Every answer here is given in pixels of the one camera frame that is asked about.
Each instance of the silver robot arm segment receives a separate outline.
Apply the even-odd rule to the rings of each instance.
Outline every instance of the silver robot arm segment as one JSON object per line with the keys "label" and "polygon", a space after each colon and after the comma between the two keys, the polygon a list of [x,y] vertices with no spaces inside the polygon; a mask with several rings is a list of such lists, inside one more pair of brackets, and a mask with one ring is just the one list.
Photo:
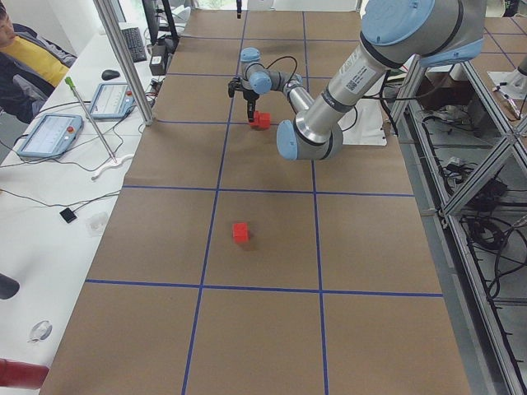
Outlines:
{"label": "silver robot arm segment", "polygon": [[[486,4],[483,0],[370,0],[360,44],[315,100],[297,79],[280,86],[296,112],[293,122],[282,121],[278,126],[280,154],[288,160],[335,155],[343,139],[337,122],[387,70],[401,67],[414,54],[421,57],[423,67],[478,56]],[[246,72],[254,67],[251,61],[247,63]],[[248,76],[245,86],[258,90],[260,78],[250,79]]]}

